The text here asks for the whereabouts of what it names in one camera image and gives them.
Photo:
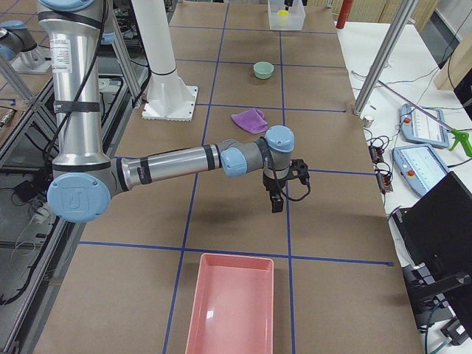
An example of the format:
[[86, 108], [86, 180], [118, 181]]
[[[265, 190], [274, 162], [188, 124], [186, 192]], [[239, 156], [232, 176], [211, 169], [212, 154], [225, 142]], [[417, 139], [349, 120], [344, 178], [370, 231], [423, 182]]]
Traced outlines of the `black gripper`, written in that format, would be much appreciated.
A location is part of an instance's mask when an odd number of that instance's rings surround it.
[[263, 185], [265, 190], [269, 193], [272, 213], [280, 213], [284, 210], [282, 195], [285, 195], [284, 188], [286, 186], [287, 177], [288, 175], [281, 178], [277, 176], [277, 179], [275, 179], [273, 176], [263, 173]]

